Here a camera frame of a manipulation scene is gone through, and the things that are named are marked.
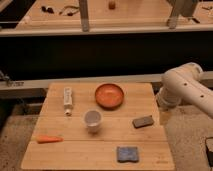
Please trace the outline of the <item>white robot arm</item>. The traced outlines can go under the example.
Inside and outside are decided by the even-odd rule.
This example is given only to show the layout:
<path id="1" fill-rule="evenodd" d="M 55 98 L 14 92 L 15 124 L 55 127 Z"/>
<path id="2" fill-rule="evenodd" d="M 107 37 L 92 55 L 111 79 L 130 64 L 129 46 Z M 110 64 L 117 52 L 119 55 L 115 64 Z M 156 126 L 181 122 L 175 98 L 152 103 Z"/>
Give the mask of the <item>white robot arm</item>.
<path id="1" fill-rule="evenodd" d="M 190 62 L 167 70 L 161 77 L 162 87 L 156 94 L 161 108 L 160 124 L 165 125 L 171 109 L 182 100 L 188 102 L 213 119 L 213 91 L 200 83 L 203 69 L 197 63 Z"/>

